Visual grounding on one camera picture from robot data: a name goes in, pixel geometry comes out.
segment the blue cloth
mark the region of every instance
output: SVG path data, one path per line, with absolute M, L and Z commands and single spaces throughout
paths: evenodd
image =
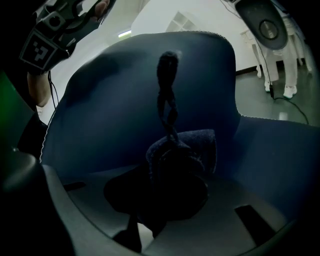
M 53 166 L 62 181 L 141 164 L 148 148 L 165 136 L 157 112 L 157 64 L 168 50 L 182 52 L 173 84 L 176 130 L 214 130 L 214 175 L 239 182 L 288 220 L 296 218 L 320 170 L 320 130 L 241 116 L 234 51 L 212 33 L 134 36 L 81 67 L 48 128 L 42 164 Z

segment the white wall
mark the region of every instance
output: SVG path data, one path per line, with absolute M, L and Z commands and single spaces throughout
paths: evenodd
M 150 0 L 133 22 L 132 36 L 165 32 L 178 11 L 200 30 L 220 34 L 232 44 L 236 70 L 255 66 L 254 53 L 240 35 L 246 25 L 219 0 Z

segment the black rope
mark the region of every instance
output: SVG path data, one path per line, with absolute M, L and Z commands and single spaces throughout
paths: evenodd
M 179 141 L 177 131 L 174 128 L 175 121 L 178 118 L 178 109 L 172 85 L 176 78 L 178 63 L 179 60 L 177 54 L 172 51 L 167 51 L 160 57 L 156 72 L 160 86 L 157 98 L 158 115 L 166 131 L 168 140 L 171 140 L 172 136 L 175 142 Z M 168 102 L 171 110 L 165 120 L 164 115 L 166 102 Z

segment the person's arm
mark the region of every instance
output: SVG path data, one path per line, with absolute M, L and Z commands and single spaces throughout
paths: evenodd
M 97 21 L 107 9 L 110 4 L 110 0 L 101 0 L 94 10 L 94 16 L 91 17 L 92 20 Z M 47 74 L 33 75 L 27 74 L 27 82 L 29 88 L 29 94 L 32 97 L 33 101 L 38 107 L 44 107 L 51 96 L 50 84 L 48 81 Z
M 51 96 L 48 74 L 27 74 L 29 94 L 38 107 L 44 107 Z

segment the gray floor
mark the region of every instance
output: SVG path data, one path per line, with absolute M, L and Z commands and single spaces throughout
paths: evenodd
M 316 69 L 313 70 L 313 74 L 308 74 L 305 65 L 298 67 L 297 94 L 290 101 L 305 113 L 310 125 L 320 127 L 320 83 Z M 283 98 L 285 82 L 286 74 L 281 70 L 279 80 L 273 82 L 275 98 Z M 236 77 L 235 101 L 242 115 L 306 123 L 294 105 L 282 99 L 273 100 L 264 84 L 264 77 L 258 78 L 257 72 Z

